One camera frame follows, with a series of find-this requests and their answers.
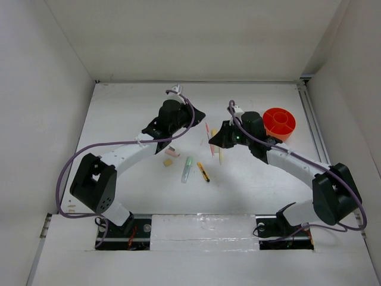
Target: red container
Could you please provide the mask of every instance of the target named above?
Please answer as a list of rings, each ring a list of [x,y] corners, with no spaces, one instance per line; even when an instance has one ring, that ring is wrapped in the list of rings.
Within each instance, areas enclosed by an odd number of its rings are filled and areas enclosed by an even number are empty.
[[[262,118],[267,135],[282,141],[287,140],[296,127],[293,115],[282,108],[271,108],[263,114]]]

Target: white backdrop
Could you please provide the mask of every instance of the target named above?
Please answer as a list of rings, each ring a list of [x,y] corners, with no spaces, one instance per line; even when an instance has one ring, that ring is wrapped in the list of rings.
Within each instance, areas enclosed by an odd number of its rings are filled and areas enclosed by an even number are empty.
[[[349,166],[368,214],[367,245],[381,275],[381,2],[351,1],[330,59],[308,84],[332,163]]]
[[[298,79],[340,2],[46,0],[107,82]]]
[[[43,0],[0,1],[0,277],[27,282],[93,90]]]

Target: pink eraser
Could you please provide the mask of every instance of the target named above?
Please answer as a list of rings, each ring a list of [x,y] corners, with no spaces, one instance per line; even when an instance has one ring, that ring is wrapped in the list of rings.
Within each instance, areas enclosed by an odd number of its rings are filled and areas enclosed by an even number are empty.
[[[168,154],[169,156],[172,156],[172,157],[175,157],[175,158],[177,158],[180,155],[180,153],[176,153],[175,151],[172,151],[172,150],[169,150],[169,149],[166,149],[165,153]]]

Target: yellow pencil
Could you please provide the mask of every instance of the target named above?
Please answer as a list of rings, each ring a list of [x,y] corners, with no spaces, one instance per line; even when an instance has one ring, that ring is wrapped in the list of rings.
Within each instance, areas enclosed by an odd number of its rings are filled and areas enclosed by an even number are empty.
[[[207,173],[205,172],[204,167],[202,166],[202,164],[200,162],[197,162],[197,166],[199,167],[199,169],[201,171],[201,174],[204,177],[205,181],[210,182],[209,177],[208,177]]]
[[[220,151],[218,152],[218,157],[220,159],[220,165],[222,165],[222,149],[220,148]]]

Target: pen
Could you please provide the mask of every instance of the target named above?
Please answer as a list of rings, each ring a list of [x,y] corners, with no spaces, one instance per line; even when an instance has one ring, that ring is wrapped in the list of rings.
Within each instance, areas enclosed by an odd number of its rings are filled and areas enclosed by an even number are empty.
[[[207,173],[205,172],[204,167],[202,166],[202,164],[200,162],[197,162],[197,166],[199,167],[199,169],[200,169],[200,171],[202,173],[202,176],[204,177],[205,181],[210,182],[209,177],[208,177]]]
[[[208,135],[208,141],[210,140],[210,132],[209,132],[209,126],[208,126],[208,123],[205,122],[205,126],[207,128],[207,135]],[[214,150],[213,150],[213,146],[211,144],[209,144],[210,146],[210,151],[212,152],[212,157],[214,158]]]

